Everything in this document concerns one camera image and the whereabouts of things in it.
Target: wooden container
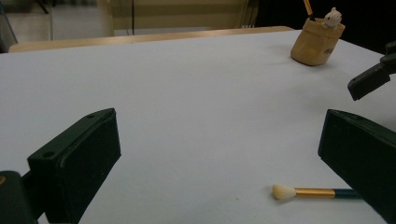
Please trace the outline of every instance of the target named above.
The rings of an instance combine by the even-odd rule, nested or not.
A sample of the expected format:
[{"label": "wooden container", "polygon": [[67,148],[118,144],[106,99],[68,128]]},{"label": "wooden container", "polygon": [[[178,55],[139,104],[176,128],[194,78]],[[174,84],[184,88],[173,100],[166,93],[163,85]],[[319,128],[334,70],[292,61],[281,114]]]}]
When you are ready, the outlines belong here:
[{"label": "wooden container", "polygon": [[307,19],[303,30],[298,36],[290,56],[306,65],[320,65],[329,60],[338,39],[345,30],[345,25],[339,23],[335,27],[324,28],[323,19],[316,21]]}]

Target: brush bristles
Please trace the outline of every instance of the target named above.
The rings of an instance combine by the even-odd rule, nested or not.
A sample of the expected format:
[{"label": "brush bristles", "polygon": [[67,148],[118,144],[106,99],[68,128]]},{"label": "brush bristles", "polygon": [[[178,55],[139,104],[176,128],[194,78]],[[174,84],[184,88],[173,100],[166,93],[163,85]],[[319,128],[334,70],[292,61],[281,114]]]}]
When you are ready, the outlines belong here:
[{"label": "brush bristles", "polygon": [[296,190],[283,185],[273,185],[273,194],[276,199],[283,200],[296,196]]}]

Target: small toy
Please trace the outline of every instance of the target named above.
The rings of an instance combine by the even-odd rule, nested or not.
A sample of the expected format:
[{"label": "small toy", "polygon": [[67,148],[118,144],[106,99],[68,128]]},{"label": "small toy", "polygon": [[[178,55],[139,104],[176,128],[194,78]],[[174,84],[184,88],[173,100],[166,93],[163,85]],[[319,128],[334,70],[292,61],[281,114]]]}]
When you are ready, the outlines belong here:
[{"label": "small toy", "polygon": [[324,28],[329,28],[333,27],[333,29],[337,29],[338,24],[341,22],[342,15],[339,11],[335,9],[335,7],[332,8],[332,11],[329,12],[325,17],[324,21],[322,22],[322,26]]}]

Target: white tabletop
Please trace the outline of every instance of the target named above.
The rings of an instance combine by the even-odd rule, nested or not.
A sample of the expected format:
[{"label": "white tabletop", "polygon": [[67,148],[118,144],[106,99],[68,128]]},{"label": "white tabletop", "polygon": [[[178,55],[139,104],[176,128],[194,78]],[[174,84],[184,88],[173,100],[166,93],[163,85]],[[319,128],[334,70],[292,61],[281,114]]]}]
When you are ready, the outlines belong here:
[{"label": "white tabletop", "polygon": [[[354,102],[381,55],[339,41],[295,62],[300,31],[0,55],[0,170],[114,107],[122,156],[80,223],[385,223],[364,201],[278,202],[275,183],[347,188],[318,156],[327,109],[396,130],[396,82]],[[46,223],[44,216],[41,223]]]}]

